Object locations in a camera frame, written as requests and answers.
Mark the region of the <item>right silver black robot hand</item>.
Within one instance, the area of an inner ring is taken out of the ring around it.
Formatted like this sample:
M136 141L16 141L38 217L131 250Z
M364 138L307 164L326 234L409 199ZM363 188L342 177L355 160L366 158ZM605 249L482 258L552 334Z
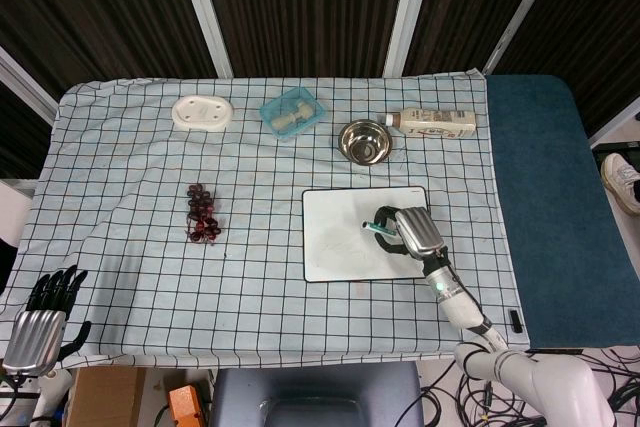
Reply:
M426 207L399 209L383 206L379 208L374 216L374 224L386 229L389 221L394 224L394 230L400 242L389 243L382 233L375 233L376 242L385 252L409 255L416 260L446 256L445 242Z

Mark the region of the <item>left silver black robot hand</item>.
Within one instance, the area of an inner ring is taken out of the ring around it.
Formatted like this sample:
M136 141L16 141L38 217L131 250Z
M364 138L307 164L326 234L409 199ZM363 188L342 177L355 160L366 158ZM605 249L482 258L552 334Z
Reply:
M87 275L86 270L73 265L38 279L12 328L3 358L8 376L41 377L84 345L92 328L90 321L82 323L71 342L65 344L63 339Z

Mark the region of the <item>green white marker pen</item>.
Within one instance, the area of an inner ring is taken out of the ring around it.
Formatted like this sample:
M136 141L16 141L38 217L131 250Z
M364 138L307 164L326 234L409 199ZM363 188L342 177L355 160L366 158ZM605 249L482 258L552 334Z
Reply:
M386 235L388 237L397 237L398 233L394 229L389 229L383 225L376 224L374 222L365 221L362 223L362 228L376 234Z

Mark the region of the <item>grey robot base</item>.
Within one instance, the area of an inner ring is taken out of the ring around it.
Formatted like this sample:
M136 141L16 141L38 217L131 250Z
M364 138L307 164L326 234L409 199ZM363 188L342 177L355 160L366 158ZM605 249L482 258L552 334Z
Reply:
M424 427L413 362L218 372L209 427Z

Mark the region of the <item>white drawing board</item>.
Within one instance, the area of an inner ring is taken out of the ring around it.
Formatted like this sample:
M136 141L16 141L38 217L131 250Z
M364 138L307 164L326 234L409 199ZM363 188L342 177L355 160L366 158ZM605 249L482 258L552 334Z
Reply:
M422 187L306 190L303 265L308 282L417 279L420 263L385 252L363 227L383 206L425 207Z

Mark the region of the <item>brown cardboard box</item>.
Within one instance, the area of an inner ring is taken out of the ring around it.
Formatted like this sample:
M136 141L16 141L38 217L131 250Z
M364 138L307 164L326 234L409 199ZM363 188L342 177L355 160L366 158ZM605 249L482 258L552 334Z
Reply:
M175 369L101 366L75 372L65 427L153 427Z

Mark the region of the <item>stainless steel bowl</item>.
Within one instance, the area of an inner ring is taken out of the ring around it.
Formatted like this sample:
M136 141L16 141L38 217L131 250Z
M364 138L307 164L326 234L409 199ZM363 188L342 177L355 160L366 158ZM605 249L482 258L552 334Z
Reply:
M352 121L343 127L338 137L340 152L360 166L372 166L385 161L392 146L388 129L372 120Z

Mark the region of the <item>beige milk tea bottle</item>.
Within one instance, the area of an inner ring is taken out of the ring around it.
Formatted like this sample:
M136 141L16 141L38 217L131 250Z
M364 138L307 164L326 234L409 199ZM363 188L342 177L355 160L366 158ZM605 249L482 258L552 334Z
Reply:
M472 111L407 108L385 115L384 124L407 137L457 139L471 136L477 128Z

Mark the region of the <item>white black checked tablecloth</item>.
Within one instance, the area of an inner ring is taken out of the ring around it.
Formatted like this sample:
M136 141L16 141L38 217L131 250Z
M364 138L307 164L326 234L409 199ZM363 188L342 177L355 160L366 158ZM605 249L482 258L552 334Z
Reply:
M277 139L260 108L295 87L324 107ZM171 109L189 95L234 108L221 132L183 130ZM407 108L472 111L464 138L407 137L384 124ZM459 276L513 348L520 310L495 181L488 86L475 71L397 79L134 79L89 82L61 99L17 260L0 294L0 356L44 274L88 272L65 331L92 323L70 366L298 366L416 360L451 353L464 333L423 279L308 282L306 190L422 187ZM343 127L372 120L392 136L372 166L339 150ZM221 234L187 239L187 189L203 184Z

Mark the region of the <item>dark teal table pad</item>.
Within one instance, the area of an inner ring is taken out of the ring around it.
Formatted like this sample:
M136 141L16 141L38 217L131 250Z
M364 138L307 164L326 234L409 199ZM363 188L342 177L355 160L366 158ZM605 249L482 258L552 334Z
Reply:
M534 349L640 345L640 278L571 90L551 75L487 78L497 190Z

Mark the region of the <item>white dumbbell shaped item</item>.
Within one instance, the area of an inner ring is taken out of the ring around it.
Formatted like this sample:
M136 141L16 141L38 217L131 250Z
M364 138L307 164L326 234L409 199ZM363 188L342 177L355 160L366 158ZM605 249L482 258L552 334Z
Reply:
M298 121L310 119L314 113L314 107L311 104L305 101L299 101L294 111L274 118L271 121L271 126L278 132L286 131L296 125Z

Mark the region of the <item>bunch of dark red grapes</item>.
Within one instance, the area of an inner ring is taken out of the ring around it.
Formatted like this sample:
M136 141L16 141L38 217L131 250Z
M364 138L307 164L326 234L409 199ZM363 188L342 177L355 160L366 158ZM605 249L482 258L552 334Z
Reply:
M197 244L213 244L221 234L219 222L214 217L214 199L203 184L191 184L187 195L187 239Z

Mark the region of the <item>white sneaker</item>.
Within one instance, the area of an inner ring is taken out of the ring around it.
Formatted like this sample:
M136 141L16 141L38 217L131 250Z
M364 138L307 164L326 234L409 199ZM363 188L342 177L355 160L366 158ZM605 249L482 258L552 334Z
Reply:
M601 178L624 212L640 216L640 172L622 155L612 153L602 162Z

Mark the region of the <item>white oval soap dish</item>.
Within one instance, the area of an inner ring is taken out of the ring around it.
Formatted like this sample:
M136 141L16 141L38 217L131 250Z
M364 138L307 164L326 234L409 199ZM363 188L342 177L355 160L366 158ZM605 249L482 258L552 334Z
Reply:
M231 103L218 96L180 97L171 109L175 126L183 130L221 132L231 123L233 115Z

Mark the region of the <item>white metal frame post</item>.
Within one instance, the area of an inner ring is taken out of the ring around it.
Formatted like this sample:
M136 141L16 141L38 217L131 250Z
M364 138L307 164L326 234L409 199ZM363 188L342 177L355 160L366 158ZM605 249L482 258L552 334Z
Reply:
M382 76L398 78L408 58L423 0L398 0Z
M484 76L491 75L494 72L535 1L536 0L520 1L482 69Z
M593 149L596 145L602 143L607 136L615 133L630 120L633 120L638 113L640 113L640 96L634 99L588 139L590 148Z
M191 3L217 76L233 78L233 68L213 0L191 0Z
M46 123L53 125L58 102L2 46L0 46L0 82Z

